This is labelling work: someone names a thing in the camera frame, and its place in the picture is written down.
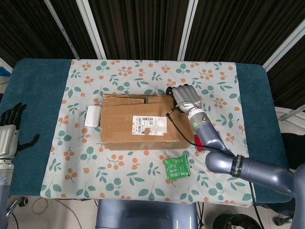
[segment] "floor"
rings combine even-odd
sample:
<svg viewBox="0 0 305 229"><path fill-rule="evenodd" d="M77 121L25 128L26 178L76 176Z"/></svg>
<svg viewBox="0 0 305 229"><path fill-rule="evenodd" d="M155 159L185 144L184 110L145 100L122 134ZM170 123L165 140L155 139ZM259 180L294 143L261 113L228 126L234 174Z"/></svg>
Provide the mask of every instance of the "floor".
<svg viewBox="0 0 305 229"><path fill-rule="evenodd" d="M305 134L305 130L288 122L281 122L282 133ZM77 229L80 228L75 215L54 199L43 199L39 197L29 197L29 204L25 207L17 207L14 214L18 220L20 229ZM97 207L94 200L60 200L70 207L78 217L83 229L93 229L95 226ZM265 229L288 229L290 224L276 226L272 222L273 217L279 215L270 209L258 207L260 217ZM212 229L215 218L223 213L236 214L243 213L257 220L253 207L242 208L226 205L214 205L206 203L204 205L204 229ZM16 229L17 225L13 217L9 218L9 229Z"/></svg>

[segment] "metal frame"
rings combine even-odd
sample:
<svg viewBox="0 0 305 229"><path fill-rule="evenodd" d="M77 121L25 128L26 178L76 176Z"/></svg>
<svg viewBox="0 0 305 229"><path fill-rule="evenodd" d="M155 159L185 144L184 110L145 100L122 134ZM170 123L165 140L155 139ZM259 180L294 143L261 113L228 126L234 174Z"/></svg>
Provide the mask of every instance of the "metal frame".
<svg viewBox="0 0 305 229"><path fill-rule="evenodd" d="M302 113L303 110L305 110L305 105L300 106L295 110L275 107L276 112L284 113L282 116L278 117L279 122L287 121L305 129L305 114Z"/></svg>
<svg viewBox="0 0 305 229"><path fill-rule="evenodd" d="M276 49L270 58L263 64L266 72L269 71L303 36L305 35L305 19Z"/></svg>
<svg viewBox="0 0 305 229"><path fill-rule="evenodd" d="M64 38L66 39L66 41L67 41L67 43L68 43L68 45L69 45L69 47L70 47L70 49L71 49L71 51L72 51L74 57L75 57L76 59L79 59L80 57L78 56L78 54L77 54L77 52L76 52L76 50L75 50L75 48L74 48L74 46L73 46L73 44L72 44L72 42L71 42L69 36L68 36L68 34L67 34L65 28L63 27L63 25L62 25L62 23L61 23L61 20L59 19L59 17L58 17L58 15L57 15L55 9L53 8L53 6L52 6L50 0L44 0L44 3L47 5L47 7L48 7L48 9L49 9L49 11L50 11L52 17L54 18L54 20L55 20L57 26L59 27L59 29L61 30L61 33L63 34Z"/></svg>
<svg viewBox="0 0 305 229"><path fill-rule="evenodd" d="M196 13L197 4L198 4L198 0L189 0L177 61L184 61L185 52L186 52L187 44L189 41L191 28L192 28L194 16Z"/></svg>
<svg viewBox="0 0 305 229"><path fill-rule="evenodd" d="M4 59L2 59L1 57L0 57L0 66L2 66L6 71L10 73L13 71L13 68L8 63L6 63Z"/></svg>
<svg viewBox="0 0 305 229"><path fill-rule="evenodd" d="M76 0L98 59L107 59L88 0Z"/></svg>

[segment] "white pole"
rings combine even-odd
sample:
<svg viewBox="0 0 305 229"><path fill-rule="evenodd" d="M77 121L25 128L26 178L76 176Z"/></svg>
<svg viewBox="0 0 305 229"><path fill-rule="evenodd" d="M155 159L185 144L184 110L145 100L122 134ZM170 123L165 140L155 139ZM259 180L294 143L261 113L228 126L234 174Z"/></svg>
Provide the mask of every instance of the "white pole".
<svg viewBox="0 0 305 229"><path fill-rule="evenodd" d="M76 0L98 59L107 59L88 0Z"/></svg>
<svg viewBox="0 0 305 229"><path fill-rule="evenodd" d="M48 7L50 13L52 14L52 16L53 16L53 18L54 18L54 20L55 20L57 26L59 27L59 29L61 30L61 33L63 34L64 38L66 39L66 41L67 41L67 43L68 43L68 45L69 45L69 47L70 47L70 49L71 49L71 51L72 51L74 57L75 57L76 59L79 59L80 57L78 56L78 54L77 54L77 52L76 52L76 50L75 50L75 48L74 48L74 46L73 46L73 44L72 44L72 42L71 42L69 36L68 36L68 34L66 33L66 30L65 30L65 28L63 27L63 25L62 25L62 23L61 23L61 20L59 19L59 17L58 17L58 15L57 15L55 9L53 8L53 6L52 6L50 0L44 0L44 3L47 5L47 7Z"/></svg>
<svg viewBox="0 0 305 229"><path fill-rule="evenodd" d="M196 13L197 4L198 4L198 0L189 0L189 4L187 7L187 12L186 12L186 16L185 16L185 21L184 21L183 32L182 32L182 36L181 36L181 42L180 42L180 48L179 48L179 52L178 52L177 61L184 61L185 52L186 52L187 44L189 41L191 28L192 28L194 16Z"/></svg>
<svg viewBox="0 0 305 229"><path fill-rule="evenodd" d="M269 71L303 36L305 35L305 19L277 48L270 58L263 64L266 72Z"/></svg>

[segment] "floral tablecloth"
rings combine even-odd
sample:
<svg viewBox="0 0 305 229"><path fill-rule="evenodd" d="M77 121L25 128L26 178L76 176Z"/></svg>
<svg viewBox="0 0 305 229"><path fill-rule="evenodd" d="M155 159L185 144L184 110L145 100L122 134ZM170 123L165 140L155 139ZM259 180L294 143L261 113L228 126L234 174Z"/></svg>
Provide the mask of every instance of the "floral tablecloth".
<svg viewBox="0 0 305 229"><path fill-rule="evenodd" d="M207 152L193 146L110 151L101 144L99 127L84 126L86 107L102 104L104 94L163 94L185 83L196 89L225 145L248 156L235 63L72 60L41 196L251 205L248 183L210 172ZM164 159L181 155L191 176L167 180Z"/></svg>

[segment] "black bin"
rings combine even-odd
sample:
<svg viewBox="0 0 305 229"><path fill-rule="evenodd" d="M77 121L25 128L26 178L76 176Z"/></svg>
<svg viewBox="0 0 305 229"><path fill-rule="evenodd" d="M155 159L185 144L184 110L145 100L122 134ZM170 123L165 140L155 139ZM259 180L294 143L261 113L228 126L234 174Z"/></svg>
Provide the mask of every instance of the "black bin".
<svg viewBox="0 0 305 229"><path fill-rule="evenodd" d="M213 223L213 229L231 229L231 226L241 226L245 229L261 229L259 224L250 216L245 214L222 214Z"/></svg>

